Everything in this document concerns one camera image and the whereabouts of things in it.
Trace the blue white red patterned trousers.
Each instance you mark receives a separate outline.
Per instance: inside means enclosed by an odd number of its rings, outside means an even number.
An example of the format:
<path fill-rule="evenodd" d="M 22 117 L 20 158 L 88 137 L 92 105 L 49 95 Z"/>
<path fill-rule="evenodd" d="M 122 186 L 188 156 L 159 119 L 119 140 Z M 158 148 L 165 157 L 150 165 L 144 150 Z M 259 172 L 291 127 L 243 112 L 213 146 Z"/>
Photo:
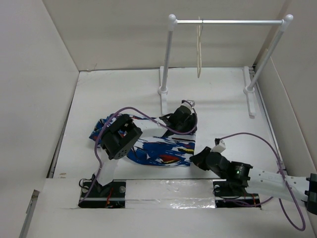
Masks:
<path fill-rule="evenodd" d="M 155 127 L 146 117 L 130 115 L 143 134 L 126 153 L 126 157 L 146 166 L 190 166 L 194 154 L 196 132 L 174 134 L 166 128 Z"/>

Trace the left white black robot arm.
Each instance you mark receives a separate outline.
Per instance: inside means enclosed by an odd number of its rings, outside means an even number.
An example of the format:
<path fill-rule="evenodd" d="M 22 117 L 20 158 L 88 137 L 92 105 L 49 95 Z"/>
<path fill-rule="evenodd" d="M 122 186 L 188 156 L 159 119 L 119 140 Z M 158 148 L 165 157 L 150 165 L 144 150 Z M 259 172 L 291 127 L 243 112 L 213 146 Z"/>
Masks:
<path fill-rule="evenodd" d="M 197 122 L 195 109 L 184 103 L 175 112 L 158 118 L 119 111 L 100 119 L 90 139 L 107 158 L 99 159 L 99 168 L 92 177 L 93 191 L 101 197 L 109 194 L 117 161 L 124 157 L 145 166 L 189 166 Z"/>

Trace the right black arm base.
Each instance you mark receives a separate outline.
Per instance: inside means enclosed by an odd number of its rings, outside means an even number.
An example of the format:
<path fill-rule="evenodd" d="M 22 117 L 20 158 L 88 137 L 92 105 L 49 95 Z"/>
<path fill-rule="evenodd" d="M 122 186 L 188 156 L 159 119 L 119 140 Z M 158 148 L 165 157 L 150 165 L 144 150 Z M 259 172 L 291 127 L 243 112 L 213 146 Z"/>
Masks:
<path fill-rule="evenodd" d="M 260 207 L 258 194 L 249 194 L 240 188 L 234 189 L 225 180 L 213 182 L 213 194 L 216 208 L 253 208 Z"/>

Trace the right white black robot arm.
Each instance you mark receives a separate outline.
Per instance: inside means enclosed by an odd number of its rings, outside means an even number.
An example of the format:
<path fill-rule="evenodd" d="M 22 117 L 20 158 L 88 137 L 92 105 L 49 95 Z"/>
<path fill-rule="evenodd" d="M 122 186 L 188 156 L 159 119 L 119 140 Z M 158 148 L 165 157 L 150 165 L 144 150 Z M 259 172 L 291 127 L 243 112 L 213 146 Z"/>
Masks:
<path fill-rule="evenodd" d="M 317 213 L 317 175 L 292 177 L 263 171 L 250 164 L 229 161 L 220 153 L 205 147 L 190 157 L 190 161 L 204 171 L 212 171 L 222 181 L 213 187 L 216 196 L 230 197 L 246 194 L 263 194 L 304 206 L 312 214 Z"/>

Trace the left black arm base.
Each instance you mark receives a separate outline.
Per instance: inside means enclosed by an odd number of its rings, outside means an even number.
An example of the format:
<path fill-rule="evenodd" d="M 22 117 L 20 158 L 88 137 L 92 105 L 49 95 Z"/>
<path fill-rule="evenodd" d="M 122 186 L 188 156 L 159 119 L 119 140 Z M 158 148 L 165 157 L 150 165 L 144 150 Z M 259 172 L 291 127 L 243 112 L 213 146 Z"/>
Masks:
<path fill-rule="evenodd" d="M 91 179 L 88 180 L 83 178 L 79 181 L 81 194 L 78 206 L 80 208 L 125 208 L 126 181 L 114 180 L 102 188 L 98 188 L 98 183 L 95 183 L 87 198 L 80 202 L 88 193 L 91 184 Z"/>

